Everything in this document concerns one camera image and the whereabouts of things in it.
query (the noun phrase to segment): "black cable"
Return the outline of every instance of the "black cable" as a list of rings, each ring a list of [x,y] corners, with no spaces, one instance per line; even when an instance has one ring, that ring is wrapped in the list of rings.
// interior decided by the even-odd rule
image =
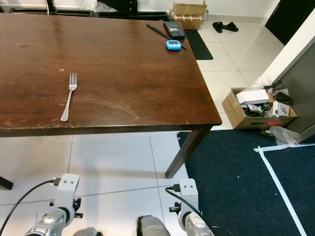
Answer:
[[[166,187],[166,188],[165,188],[165,191],[166,191],[168,194],[172,195],[173,197],[175,197],[175,198],[181,200],[181,201],[182,201],[183,203],[185,203],[187,206],[189,206],[189,207],[206,223],[206,225],[208,226],[209,229],[210,229],[210,228],[222,229],[222,230],[225,230],[226,232],[228,232],[231,236],[234,236],[229,230],[227,230],[227,229],[225,229],[225,228],[223,228],[223,227],[220,227],[220,226],[212,226],[212,227],[210,227],[210,226],[209,226],[210,224],[207,222],[207,220],[205,220],[205,219],[203,218],[203,216],[200,214],[200,212],[199,212],[196,208],[194,208],[194,207],[193,207],[189,202],[187,202],[184,198],[182,198],[182,197],[176,195],[175,193],[172,193],[171,191],[169,191],[169,189],[172,189],[172,187]]]
[[[46,184],[46,183],[53,183],[53,182],[54,182],[54,180],[48,180],[48,181],[45,181],[45,182],[42,182],[42,183],[36,185],[35,187],[33,187],[32,189],[30,189],[26,194],[24,194],[24,195],[18,200],[18,202],[13,206],[13,208],[12,208],[11,211],[10,211],[10,213],[9,213],[8,216],[6,217],[6,219],[5,219],[5,221],[4,221],[3,225],[2,225],[2,227],[1,227],[1,229],[0,229],[0,236],[2,235],[2,232],[3,232],[3,230],[4,230],[5,225],[7,224],[7,222],[8,222],[8,220],[9,220],[10,216],[12,215],[13,211],[14,211],[15,208],[18,206],[18,204],[19,204],[30,192],[32,192],[34,189],[36,189],[36,188],[38,188],[39,186],[42,186],[42,185],[44,185],[44,184]]]

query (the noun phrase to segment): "fork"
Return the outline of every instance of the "fork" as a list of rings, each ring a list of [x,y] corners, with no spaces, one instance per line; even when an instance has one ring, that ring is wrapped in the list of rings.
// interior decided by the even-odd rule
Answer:
[[[77,73],[70,73],[70,81],[69,81],[69,97],[67,101],[67,105],[65,106],[65,109],[63,111],[63,115],[61,116],[61,121],[67,121],[69,117],[69,105],[70,105],[70,99],[72,92],[75,91],[77,88]]]

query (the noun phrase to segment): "dark brown table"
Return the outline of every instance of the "dark brown table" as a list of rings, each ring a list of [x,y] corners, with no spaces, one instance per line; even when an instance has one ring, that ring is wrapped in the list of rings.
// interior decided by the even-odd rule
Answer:
[[[192,130],[171,178],[221,119],[187,39],[171,52],[163,22],[0,14],[2,137]],[[60,118],[70,72],[69,120]]]

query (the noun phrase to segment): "black slippers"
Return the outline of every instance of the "black slippers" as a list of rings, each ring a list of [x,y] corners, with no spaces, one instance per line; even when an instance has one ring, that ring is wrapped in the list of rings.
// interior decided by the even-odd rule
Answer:
[[[236,27],[236,25],[231,22],[227,25],[224,25],[222,22],[214,22],[212,24],[213,28],[215,28],[215,30],[218,32],[218,33],[222,33],[222,30],[229,30],[229,31],[232,31],[232,32],[237,32],[238,31],[238,28]]]

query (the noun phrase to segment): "black floor mat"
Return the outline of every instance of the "black floor mat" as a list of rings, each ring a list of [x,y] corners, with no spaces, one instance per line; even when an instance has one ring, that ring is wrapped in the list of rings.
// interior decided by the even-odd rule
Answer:
[[[185,34],[196,60],[213,60],[211,53],[197,30],[185,30]]]
[[[180,145],[187,135],[178,134]],[[253,151],[258,145],[276,143],[256,130],[213,131],[206,136],[186,162],[188,176],[197,184],[199,208],[212,225],[234,236],[300,236],[265,164]],[[315,235],[315,147],[307,148],[270,151],[265,156],[306,233]],[[214,230],[219,236],[228,235]]]

